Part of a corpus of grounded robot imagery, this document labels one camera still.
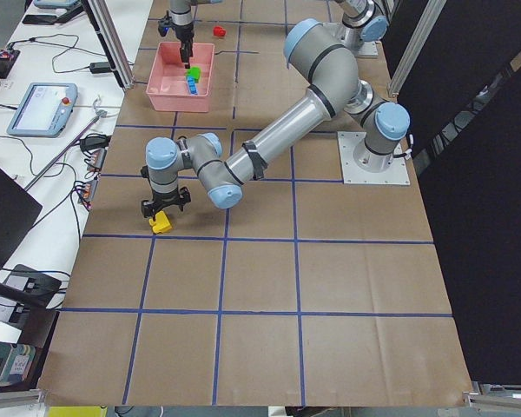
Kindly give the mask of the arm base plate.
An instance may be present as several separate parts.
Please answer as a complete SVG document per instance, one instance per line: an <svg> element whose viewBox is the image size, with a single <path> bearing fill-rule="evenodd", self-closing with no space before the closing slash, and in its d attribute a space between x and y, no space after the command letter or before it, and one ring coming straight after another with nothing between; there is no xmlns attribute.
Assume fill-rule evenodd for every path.
<svg viewBox="0 0 521 417"><path fill-rule="evenodd" d="M366 146L365 132L338 131L336 136L345 185L411 185L404 157L374 154Z"/></svg>

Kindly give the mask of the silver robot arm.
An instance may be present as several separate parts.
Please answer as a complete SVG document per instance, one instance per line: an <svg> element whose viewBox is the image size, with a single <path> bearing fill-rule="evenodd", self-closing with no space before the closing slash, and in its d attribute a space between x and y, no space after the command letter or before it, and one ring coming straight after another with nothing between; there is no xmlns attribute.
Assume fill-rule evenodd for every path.
<svg viewBox="0 0 521 417"><path fill-rule="evenodd" d="M141 203L144 217L154 219L164 208L183 208L190 201L188 190L178 184L178 174L185 169L196 173L218 209L232 208L242 198L244 183L263 179L273 159L340 111L366 131L356 153L360 167L372 172L387 167L410 128L407 110L383 99L360 79L352 51L313 18L290 30L283 52L308 81L305 95L227 160L221 158L221 142L214 133L179 141L156 137L147 143L141 175L148 180L152 197Z"/></svg>
<svg viewBox="0 0 521 417"><path fill-rule="evenodd" d="M191 6L219 1L171 0L166 15L158 21L157 29L160 36L166 36L172 30L180 41L180 57L185 69L190 68L190 58L193 56L193 41L195 36L194 18Z"/></svg>

